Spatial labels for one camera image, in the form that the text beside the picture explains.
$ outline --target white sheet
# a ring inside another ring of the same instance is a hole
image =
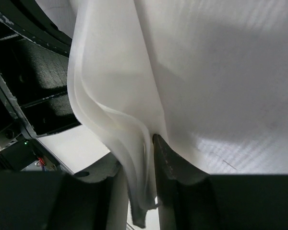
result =
[[[104,138],[144,140],[115,110],[206,172],[288,173],[288,0],[88,4],[70,66],[87,101],[128,130],[122,140],[105,123]]]

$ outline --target curved black edge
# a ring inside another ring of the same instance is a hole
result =
[[[14,1],[16,7],[26,15],[26,17],[35,22],[41,30],[58,39],[60,42],[71,46],[72,39],[64,32],[58,30],[57,26],[47,17],[35,0],[17,0]]]
[[[23,6],[23,10],[26,10],[27,13],[30,12],[25,6]],[[38,20],[31,21],[28,19],[10,0],[0,0],[0,22],[45,49],[66,57],[69,56],[71,43],[61,42],[62,36],[56,37],[53,31],[49,34],[48,30],[42,30],[39,27],[39,23],[38,25],[35,24]]]
[[[160,229],[214,229],[219,215],[209,174],[174,152],[160,135],[153,136]]]
[[[74,177],[82,172],[86,172],[87,176],[78,177],[77,180],[64,178],[66,182],[60,188],[48,229],[105,230],[112,188],[120,168],[121,164],[114,155],[108,153]]]
[[[288,175],[208,175],[153,143],[161,230],[288,229]]]

